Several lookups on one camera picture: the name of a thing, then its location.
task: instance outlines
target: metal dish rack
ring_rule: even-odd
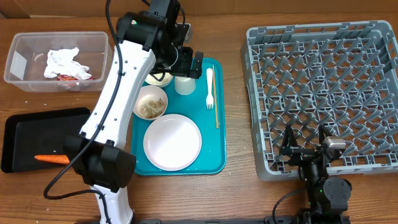
[[[254,27],[241,49],[262,180],[298,178],[279,156],[286,124],[306,148],[319,124],[347,150],[329,174],[398,171],[397,41],[386,21]]]

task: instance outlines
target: white fork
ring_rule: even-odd
[[[206,97],[206,105],[207,109],[213,109],[214,98],[211,94],[211,86],[213,84],[213,69],[207,68],[206,70],[206,78],[207,78],[207,97]]]

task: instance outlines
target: orange carrot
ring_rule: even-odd
[[[35,159],[44,162],[52,162],[56,164],[68,165],[69,159],[67,155],[36,155]]]

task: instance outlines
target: blue tray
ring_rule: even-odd
[[[217,85],[217,105],[219,129],[216,129],[215,109],[206,108],[207,82],[206,69],[214,65]],[[165,114],[181,114],[190,118],[199,128],[202,138],[201,150],[198,158],[187,168],[178,171],[165,171],[149,162],[144,152],[144,135],[151,124],[133,117],[131,153],[137,157],[135,172],[139,175],[193,175],[217,174],[226,164],[225,143],[225,112],[223,71],[220,63],[212,58],[204,58],[201,66],[201,77],[196,81],[195,91],[188,95],[179,95],[174,89],[173,81],[163,88],[169,98]]]

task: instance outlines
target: transparent container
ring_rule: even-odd
[[[73,59],[90,68],[93,80],[58,81],[45,78],[49,50],[79,48]],[[101,91],[112,62],[104,32],[36,32],[14,36],[8,53],[4,81],[24,91]]]

